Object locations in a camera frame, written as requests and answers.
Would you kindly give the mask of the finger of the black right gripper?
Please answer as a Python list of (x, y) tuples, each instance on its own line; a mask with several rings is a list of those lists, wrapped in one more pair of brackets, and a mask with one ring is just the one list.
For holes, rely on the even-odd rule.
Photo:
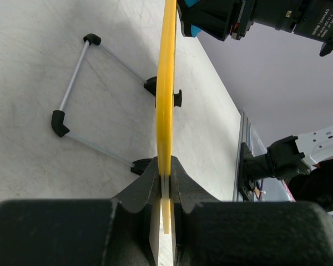
[(191, 24), (217, 40), (224, 41), (230, 33), (232, 21), (238, 12), (239, 2), (228, 0), (199, 1), (187, 7), (185, 1), (177, 0), (181, 33), (186, 37), (186, 25)]

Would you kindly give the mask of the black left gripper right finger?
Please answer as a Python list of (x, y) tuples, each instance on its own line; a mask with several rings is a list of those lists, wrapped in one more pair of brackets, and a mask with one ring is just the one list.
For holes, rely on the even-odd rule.
[(223, 202), (171, 158), (175, 265), (333, 265), (333, 220), (309, 202)]

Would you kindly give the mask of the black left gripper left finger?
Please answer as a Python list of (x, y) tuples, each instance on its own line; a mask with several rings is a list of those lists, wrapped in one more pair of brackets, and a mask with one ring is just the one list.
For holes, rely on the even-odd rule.
[(0, 202), (0, 265), (157, 265), (158, 160), (110, 199)]

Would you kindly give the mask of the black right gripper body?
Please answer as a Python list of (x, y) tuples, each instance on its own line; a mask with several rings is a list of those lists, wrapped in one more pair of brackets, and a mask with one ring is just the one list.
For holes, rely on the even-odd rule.
[(241, 1), (240, 10), (237, 13), (236, 21), (231, 29), (230, 36), (232, 39), (240, 40), (241, 38), (245, 37), (246, 32), (253, 25), (251, 15), (255, 3), (256, 0)]

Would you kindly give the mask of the blue black whiteboard eraser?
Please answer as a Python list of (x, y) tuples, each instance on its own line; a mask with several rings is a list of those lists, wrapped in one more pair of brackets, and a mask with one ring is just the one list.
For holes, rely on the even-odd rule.
[[(198, 2), (199, 2), (199, 0), (186, 0), (185, 4), (186, 4), (187, 7), (191, 7), (191, 6), (193, 6), (194, 4), (196, 4)], [(194, 26), (194, 25), (187, 24), (186, 27), (188, 29), (186, 31), (186, 37), (195, 38), (201, 32), (201, 29)]]

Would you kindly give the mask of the yellow framed whiteboard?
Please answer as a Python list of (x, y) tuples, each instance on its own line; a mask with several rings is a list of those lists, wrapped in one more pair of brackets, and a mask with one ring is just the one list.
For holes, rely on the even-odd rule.
[(171, 232), (169, 180), (173, 152), (176, 6), (177, 1), (165, 1), (155, 99), (158, 171), (161, 184), (160, 204), (164, 234)]

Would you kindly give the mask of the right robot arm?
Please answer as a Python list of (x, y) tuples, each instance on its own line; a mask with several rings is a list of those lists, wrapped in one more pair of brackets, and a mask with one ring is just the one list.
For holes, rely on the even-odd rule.
[[(333, 1), (178, 1), (186, 37), (204, 31), (218, 40), (239, 40), (254, 24), (320, 41), (320, 55), (333, 51)], [(260, 180), (282, 181), (296, 201), (313, 202), (333, 211), (333, 125), (289, 136), (253, 156), (240, 146), (238, 190), (244, 200)]]

